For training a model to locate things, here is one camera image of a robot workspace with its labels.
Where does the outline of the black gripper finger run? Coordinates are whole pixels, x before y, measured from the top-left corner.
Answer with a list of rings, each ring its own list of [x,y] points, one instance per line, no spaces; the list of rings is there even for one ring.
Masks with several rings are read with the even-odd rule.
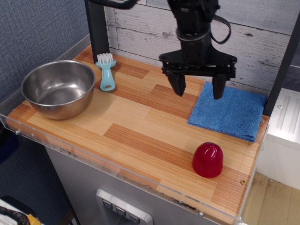
[[[226,75],[216,75],[212,78],[214,99],[220,99],[225,89]]]
[[[182,97],[186,87],[185,76],[172,71],[167,71],[166,76],[174,92]]]

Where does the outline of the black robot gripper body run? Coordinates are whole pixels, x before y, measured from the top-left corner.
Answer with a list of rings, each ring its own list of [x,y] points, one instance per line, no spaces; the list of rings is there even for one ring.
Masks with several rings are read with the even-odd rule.
[[[211,38],[197,42],[182,42],[181,49],[159,56],[162,71],[180,75],[217,76],[235,78],[237,58],[214,48]]]

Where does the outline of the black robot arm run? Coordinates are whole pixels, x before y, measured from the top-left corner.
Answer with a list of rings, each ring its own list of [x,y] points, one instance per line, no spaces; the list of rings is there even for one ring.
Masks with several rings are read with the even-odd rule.
[[[230,23],[216,15],[220,9],[217,0],[170,0],[169,7],[177,21],[176,36],[181,49],[161,54],[162,71],[174,92],[182,96],[186,87],[185,76],[210,76],[213,95],[220,99],[226,81],[235,77],[237,58],[215,49],[216,39],[211,32],[211,22]]]

